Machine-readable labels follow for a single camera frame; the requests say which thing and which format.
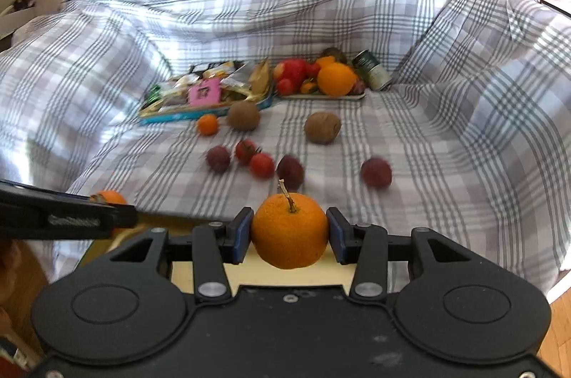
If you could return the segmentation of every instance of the can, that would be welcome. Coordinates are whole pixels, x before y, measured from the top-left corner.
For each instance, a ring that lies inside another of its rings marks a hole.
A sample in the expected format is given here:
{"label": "can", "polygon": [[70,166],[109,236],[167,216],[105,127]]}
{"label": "can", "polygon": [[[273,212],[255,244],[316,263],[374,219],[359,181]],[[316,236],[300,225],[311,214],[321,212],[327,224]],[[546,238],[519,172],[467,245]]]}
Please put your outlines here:
{"label": "can", "polygon": [[357,54],[352,62],[363,81],[373,91],[381,91],[390,85],[390,74],[368,49]]}

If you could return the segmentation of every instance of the apple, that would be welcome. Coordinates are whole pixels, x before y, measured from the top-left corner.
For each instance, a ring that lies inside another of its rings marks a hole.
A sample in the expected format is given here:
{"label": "apple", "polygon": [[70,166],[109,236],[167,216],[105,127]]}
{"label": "apple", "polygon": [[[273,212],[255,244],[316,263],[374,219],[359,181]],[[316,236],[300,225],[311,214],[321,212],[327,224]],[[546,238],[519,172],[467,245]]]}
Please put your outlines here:
{"label": "apple", "polygon": [[285,59],[276,65],[273,70],[273,78],[275,81],[289,79],[292,81],[295,90],[299,90],[305,80],[305,67],[307,62],[303,59]]}
{"label": "apple", "polygon": [[318,76],[319,71],[321,70],[321,66],[316,64],[307,64],[305,66],[305,76],[309,79],[315,79]]}
{"label": "apple", "polygon": [[295,86],[293,86],[293,81],[290,79],[281,79],[278,81],[276,88],[278,89],[278,95],[280,96],[293,95],[296,91]]}

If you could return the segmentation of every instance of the plaid fabric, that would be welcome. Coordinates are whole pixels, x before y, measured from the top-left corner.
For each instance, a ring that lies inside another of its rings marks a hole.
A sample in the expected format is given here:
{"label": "plaid fabric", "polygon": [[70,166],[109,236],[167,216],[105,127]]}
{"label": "plaid fabric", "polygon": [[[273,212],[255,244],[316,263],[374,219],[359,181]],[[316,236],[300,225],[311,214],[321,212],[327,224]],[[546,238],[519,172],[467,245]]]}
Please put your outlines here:
{"label": "plaid fabric", "polygon": [[[570,28],[532,0],[74,0],[0,56],[18,87],[0,97],[3,173],[112,188],[150,212],[232,218],[276,182],[235,165],[208,173],[205,151],[244,137],[224,125],[213,138],[193,122],[139,125],[145,88],[200,62],[369,48],[395,71],[389,92],[277,102],[248,137],[276,161],[298,156],[302,192],[352,223],[432,227],[546,291],[569,246]],[[332,145],[305,140],[316,111],[342,120]],[[359,178],[371,155],[392,165],[386,191]],[[406,269],[391,268],[399,289]]]}

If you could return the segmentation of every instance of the person's hand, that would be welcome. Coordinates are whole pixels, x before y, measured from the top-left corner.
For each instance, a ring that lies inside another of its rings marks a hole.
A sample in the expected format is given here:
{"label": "person's hand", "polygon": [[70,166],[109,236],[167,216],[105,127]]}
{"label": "person's hand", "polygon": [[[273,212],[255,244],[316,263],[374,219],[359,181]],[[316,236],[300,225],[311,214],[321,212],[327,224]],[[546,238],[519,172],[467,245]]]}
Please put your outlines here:
{"label": "person's hand", "polygon": [[10,297],[16,284],[22,253],[14,240],[0,239],[0,304]]}

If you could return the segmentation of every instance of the pink package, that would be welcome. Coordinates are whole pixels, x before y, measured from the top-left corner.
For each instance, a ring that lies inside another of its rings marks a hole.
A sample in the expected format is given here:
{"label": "pink package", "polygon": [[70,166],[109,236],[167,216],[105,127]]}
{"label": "pink package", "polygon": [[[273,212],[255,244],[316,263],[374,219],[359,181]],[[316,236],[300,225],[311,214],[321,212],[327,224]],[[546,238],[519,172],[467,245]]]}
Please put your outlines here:
{"label": "pink package", "polygon": [[202,80],[188,90],[188,103],[193,106],[205,106],[220,102],[220,79],[213,77]]}

